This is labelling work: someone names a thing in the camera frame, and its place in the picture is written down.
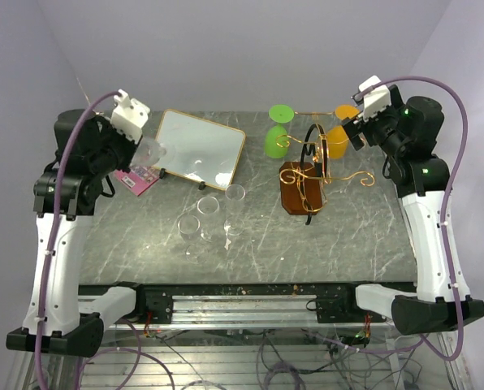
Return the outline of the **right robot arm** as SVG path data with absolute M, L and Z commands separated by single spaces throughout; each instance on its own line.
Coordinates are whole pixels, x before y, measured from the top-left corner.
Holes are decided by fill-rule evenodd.
M 362 112 L 344 121 L 344 131 L 356 150 L 377 145 L 386 155 L 387 178 L 395 184 L 408 221 L 417 287 L 408 294 L 363 284 L 341 300 L 341 314 L 355 322 L 371 310 L 392 319 L 403 335 L 449 332 L 479 320 L 484 301 L 470 296 L 443 204 L 450 171 L 433 152 L 444 121 L 441 105 L 421 96 L 404 102 L 388 92 L 362 94 L 359 102 Z

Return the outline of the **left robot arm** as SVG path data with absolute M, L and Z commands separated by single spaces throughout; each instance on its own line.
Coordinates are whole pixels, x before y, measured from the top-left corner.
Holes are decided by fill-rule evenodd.
M 82 254 L 102 184 L 114 171 L 128 170 L 147 120 L 132 104 L 109 119 L 85 110 L 58 116 L 55 160 L 33 187 L 38 251 L 32 297 L 21 327 L 6 336 L 9 350 L 90 358 L 109 326 L 147 315 L 138 283 L 117 282 L 79 301 Z

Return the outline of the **green plastic wine glass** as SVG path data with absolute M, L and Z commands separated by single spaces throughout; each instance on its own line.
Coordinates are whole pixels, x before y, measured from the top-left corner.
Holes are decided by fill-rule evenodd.
M 289 124 L 295 116 L 295 111 L 287 105 L 278 104 L 269 109 L 269 117 L 274 125 L 268 130 L 264 142 L 264 152 L 269 158 L 283 158 L 289 147 L 288 132 L 285 124 Z

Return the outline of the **orange plastic wine glass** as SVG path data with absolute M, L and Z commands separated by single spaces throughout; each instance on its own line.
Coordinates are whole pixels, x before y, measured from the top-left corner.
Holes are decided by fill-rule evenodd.
M 342 122 L 359 114 L 359 110 L 350 105 L 338 106 L 335 109 L 335 117 Z M 327 147 L 330 159 L 342 158 L 348 147 L 348 136 L 341 125 L 334 126 L 327 134 Z

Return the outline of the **clear wine glass front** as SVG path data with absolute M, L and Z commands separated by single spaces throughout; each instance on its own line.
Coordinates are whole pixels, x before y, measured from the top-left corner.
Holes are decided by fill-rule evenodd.
M 201 222 L 195 215 L 185 214 L 178 221 L 181 238 L 186 244 L 185 257 L 192 263 L 198 264 L 205 260 L 206 247 L 201 242 Z

